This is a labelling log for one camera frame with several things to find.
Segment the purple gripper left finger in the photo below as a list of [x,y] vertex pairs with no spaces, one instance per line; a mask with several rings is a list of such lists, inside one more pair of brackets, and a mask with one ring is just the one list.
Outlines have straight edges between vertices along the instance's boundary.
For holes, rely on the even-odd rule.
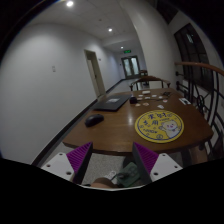
[[85,176],[90,157],[92,155],[93,143],[89,142],[67,153],[66,156],[75,172],[73,182],[81,184]]

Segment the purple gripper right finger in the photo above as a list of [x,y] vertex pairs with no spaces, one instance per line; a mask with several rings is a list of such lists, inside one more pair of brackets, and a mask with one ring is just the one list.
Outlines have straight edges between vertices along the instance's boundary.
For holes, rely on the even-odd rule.
[[133,143],[132,154],[134,156],[142,183],[151,183],[152,180],[150,178],[150,173],[159,155],[136,142]]

